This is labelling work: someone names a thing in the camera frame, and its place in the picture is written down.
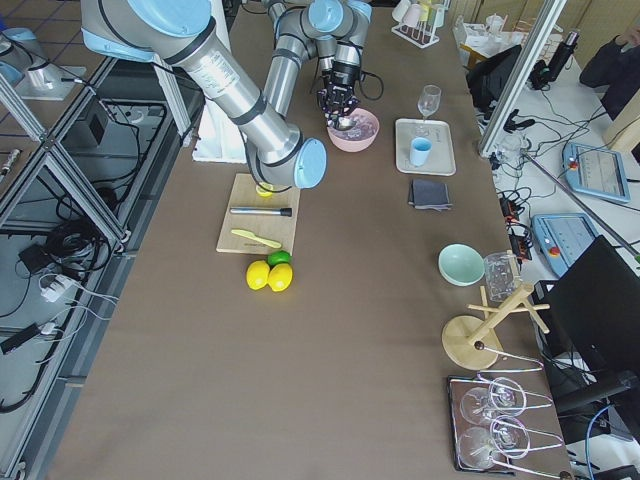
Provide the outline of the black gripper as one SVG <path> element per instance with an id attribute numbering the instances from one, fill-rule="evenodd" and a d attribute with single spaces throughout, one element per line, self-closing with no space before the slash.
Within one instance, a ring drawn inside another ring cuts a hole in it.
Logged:
<path id="1" fill-rule="evenodd" d="M 326 116 L 348 116 L 358 106 L 355 85 L 360 74 L 358 64 L 338 60 L 322 71 L 323 88 L 317 92 L 317 101 Z"/>

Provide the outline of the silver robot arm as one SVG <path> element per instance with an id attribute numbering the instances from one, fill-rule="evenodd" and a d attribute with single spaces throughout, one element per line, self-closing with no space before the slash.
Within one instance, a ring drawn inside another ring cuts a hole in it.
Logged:
<path id="1" fill-rule="evenodd" d="M 96 53 L 145 63 L 160 57 L 183 69 L 246 136 L 247 163 L 258 180 L 313 188 L 324 177 L 327 154 L 320 140 L 285 119 L 296 80 L 303 64 L 317 59 L 323 82 L 318 106 L 328 126 L 348 127 L 359 104 L 355 85 L 362 79 L 372 8 L 364 1 L 264 5 L 275 49 L 263 88 L 219 39 L 208 1 L 84 1 L 82 35 Z"/>

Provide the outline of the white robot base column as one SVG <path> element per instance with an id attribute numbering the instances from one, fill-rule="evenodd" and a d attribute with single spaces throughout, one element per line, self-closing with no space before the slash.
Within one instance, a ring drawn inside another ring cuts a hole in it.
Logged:
<path id="1" fill-rule="evenodd" d="M 244 135 L 233 119 L 249 111 L 261 93 L 229 50 L 222 3 L 198 1 L 192 12 L 204 29 L 194 40 L 197 49 L 183 68 L 207 97 L 195 158 L 243 163 Z"/>

